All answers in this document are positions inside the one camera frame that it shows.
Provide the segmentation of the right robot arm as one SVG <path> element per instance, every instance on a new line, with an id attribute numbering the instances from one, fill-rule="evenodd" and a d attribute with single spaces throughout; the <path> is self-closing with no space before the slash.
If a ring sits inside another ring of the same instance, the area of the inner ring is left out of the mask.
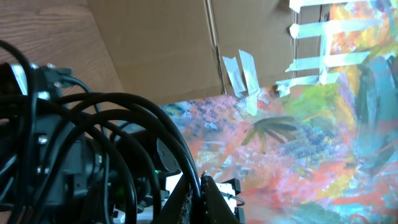
<path id="1" fill-rule="evenodd" d="M 61 97 L 61 88 L 73 85 L 80 86 L 85 92 L 89 88 L 79 79 L 72 77 L 69 68 L 40 69 L 38 78 L 43 82 L 39 85 L 39 96 L 45 100 L 56 100 Z M 37 167 L 36 176 L 46 176 L 48 167 L 43 164 L 47 152 L 47 144 L 52 137 L 56 125 L 61 120 L 58 114 L 44 113 L 37 121 L 37 149 L 33 155 Z M 160 192 L 166 192 L 165 181 L 168 176 L 178 174 L 180 167 L 172 153 L 160 140 L 147 131 L 139 131 L 134 137 L 142 144 L 154 163 L 155 170 L 160 172 Z M 16 165 L 18 158 L 15 153 L 1 156 L 1 211 L 13 208 L 14 186 L 16 184 Z M 46 205 L 52 209 L 51 222 L 74 222 L 83 218 L 79 212 L 87 198 L 100 189 L 99 181 L 104 173 L 103 155 L 100 146 L 92 139 L 81 135 L 72 145 L 63 163 L 60 173 L 54 182 L 54 188 L 47 198 Z"/>

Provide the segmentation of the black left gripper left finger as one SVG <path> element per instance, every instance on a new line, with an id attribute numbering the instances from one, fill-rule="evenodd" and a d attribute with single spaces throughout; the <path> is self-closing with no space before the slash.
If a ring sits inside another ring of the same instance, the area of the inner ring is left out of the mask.
<path id="1" fill-rule="evenodd" d="M 190 184 L 181 176 L 160 214 L 152 224 L 190 224 L 193 215 L 193 193 Z"/>

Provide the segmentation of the black USB cable long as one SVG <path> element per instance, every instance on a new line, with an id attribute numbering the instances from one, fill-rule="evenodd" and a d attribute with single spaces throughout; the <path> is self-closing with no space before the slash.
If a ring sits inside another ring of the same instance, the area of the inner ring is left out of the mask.
<path id="1" fill-rule="evenodd" d="M 61 97 L 45 100 L 39 96 L 40 69 L 14 46 L 1 48 L 15 58 L 1 64 L 1 156 L 15 153 L 13 208 L 8 223 L 51 222 L 52 209 L 46 205 L 67 154 L 81 135 L 99 144 L 104 173 L 100 189 L 78 210 L 84 214 L 74 222 L 60 223 L 139 223 L 143 215 L 156 218 L 181 176 L 193 193 L 191 223 L 203 223 L 201 184 L 193 157 L 181 132 L 167 113 L 151 101 L 127 93 L 85 92 L 80 86 L 61 88 Z M 46 176 L 36 176 L 33 155 L 37 149 L 37 121 L 44 113 L 58 114 L 43 164 Z M 134 137 L 147 131 L 160 139 L 174 156 L 180 172 L 168 176 L 161 194 L 160 172 L 142 144 Z"/>

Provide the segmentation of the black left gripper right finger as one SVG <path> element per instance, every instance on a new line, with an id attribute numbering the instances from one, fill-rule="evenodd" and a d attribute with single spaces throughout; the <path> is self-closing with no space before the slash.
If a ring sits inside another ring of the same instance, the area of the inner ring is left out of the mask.
<path id="1" fill-rule="evenodd" d="M 240 224 L 225 202 L 213 178 L 203 172 L 201 191 L 206 224 Z"/>

